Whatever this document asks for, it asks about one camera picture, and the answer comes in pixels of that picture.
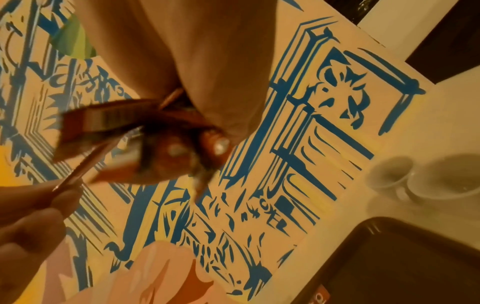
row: cup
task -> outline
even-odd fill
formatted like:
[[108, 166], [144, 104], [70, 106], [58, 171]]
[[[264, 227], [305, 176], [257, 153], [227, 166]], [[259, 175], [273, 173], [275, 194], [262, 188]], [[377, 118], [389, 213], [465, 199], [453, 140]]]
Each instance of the cup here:
[[407, 188], [432, 207], [480, 218], [480, 154], [457, 154], [416, 168]]
[[381, 162], [366, 176], [369, 188], [378, 194], [402, 203], [415, 204], [418, 198], [407, 187], [407, 181], [415, 168], [414, 161], [406, 156], [398, 156]]

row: red packet on tray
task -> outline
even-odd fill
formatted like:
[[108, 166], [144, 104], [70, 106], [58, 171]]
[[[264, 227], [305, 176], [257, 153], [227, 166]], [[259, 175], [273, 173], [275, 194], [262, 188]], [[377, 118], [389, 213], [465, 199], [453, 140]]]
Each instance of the red packet on tray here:
[[[63, 161], [96, 147], [92, 154], [108, 153], [125, 133], [140, 135], [104, 167], [92, 182], [151, 184], [193, 175], [197, 195], [227, 161], [232, 146], [191, 104], [183, 89], [164, 101], [128, 100], [93, 105], [63, 114], [53, 161]], [[90, 156], [72, 175], [98, 162]]]

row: skin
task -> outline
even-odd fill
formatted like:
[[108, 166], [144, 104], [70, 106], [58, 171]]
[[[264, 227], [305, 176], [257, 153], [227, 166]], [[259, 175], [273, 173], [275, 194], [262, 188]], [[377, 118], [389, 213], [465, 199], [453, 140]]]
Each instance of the skin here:
[[[277, 0], [81, 0], [75, 13], [109, 68], [141, 98], [184, 87], [236, 145], [260, 124]], [[80, 185], [0, 188], [0, 304], [14, 302], [65, 237]]]

